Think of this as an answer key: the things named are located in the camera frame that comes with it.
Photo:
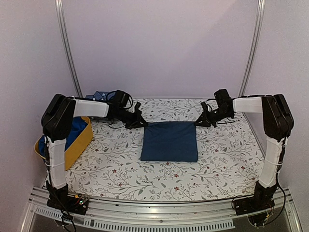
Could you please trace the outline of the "teal blue t-shirt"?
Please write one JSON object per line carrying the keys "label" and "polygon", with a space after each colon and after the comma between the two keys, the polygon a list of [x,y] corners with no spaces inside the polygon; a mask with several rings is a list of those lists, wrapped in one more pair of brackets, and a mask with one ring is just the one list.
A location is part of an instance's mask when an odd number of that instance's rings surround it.
{"label": "teal blue t-shirt", "polygon": [[141,161],[197,162],[193,122],[156,122],[144,128]]}

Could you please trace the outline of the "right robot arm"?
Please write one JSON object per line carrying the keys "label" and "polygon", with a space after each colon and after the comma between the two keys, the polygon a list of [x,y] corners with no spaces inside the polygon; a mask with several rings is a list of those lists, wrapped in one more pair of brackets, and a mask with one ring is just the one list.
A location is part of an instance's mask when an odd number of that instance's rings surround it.
{"label": "right robot arm", "polygon": [[267,137],[265,162],[261,176],[255,184],[254,196],[250,207],[261,210],[272,199],[278,184],[278,175],[282,167],[285,147],[294,119],[282,94],[251,95],[231,98],[226,89],[214,93],[217,109],[209,110],[205,102],[201,103],[202,114],[195,121],[196,126],[217,126],[225,118],[233,118],[235,113],[259,113],[263,117],[263,128]]}

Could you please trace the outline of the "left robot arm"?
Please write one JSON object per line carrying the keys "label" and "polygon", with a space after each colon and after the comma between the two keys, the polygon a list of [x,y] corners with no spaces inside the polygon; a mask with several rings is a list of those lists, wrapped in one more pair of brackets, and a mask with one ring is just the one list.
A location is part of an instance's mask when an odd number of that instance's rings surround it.
{"label": "left robot arm", "polygon": [[45,165],[48,173],[46,187],[50,199],[62,210],[72,205],[68,196],[68,184],[65,178],[65,144],[71,131],[73,119],[79,116],[91,116],[116,119],[124,123],[126,129],[147,127],[137,102],[132,112],[127,109],[130,95],[121,90],[107,100],[66,97],[56,94],[41,119],[45,140]]}

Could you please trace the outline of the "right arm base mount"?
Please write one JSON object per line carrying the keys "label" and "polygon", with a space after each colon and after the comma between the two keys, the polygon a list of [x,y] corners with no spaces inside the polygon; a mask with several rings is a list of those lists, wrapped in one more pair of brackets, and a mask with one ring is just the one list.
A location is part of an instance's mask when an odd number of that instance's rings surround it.
{"label": "right arm base mount", "polygon": [[264,188],[259,182],[256,182],[254,194],[252,197],[234,198],[231,206],[235,210],[236,215],[244,215],[263,211],[260,214],[249,216],[249,222],[255,227],[265,226],[273,213],[275,206],[273,195],[277,190],[277,184],[272,187]]}

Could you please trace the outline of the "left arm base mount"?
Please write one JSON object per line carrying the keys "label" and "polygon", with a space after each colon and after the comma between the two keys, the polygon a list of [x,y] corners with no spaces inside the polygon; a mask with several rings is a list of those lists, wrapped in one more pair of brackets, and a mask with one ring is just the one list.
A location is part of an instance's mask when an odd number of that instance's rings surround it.
{"label": "left arm base mount", "polygon": [[68,184],[56,189],[47,181],[46,188],[49,192],[47,206],[69,213],[86,215],[89,204],[88,199],[82,197],[81,194],[70,196]]}

